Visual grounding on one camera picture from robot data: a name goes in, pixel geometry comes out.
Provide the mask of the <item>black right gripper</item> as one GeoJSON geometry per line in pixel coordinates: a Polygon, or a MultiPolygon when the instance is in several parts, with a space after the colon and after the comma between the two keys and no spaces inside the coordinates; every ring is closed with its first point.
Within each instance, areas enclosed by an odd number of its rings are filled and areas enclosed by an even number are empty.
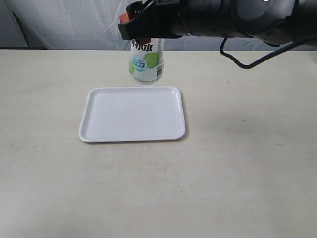
{"type": "Polygon", "coordinates": [[[147,44],[151,38],[234,38],[238,30],[228,0],[137,0],[120,15],[122,39],[147,44]]]}

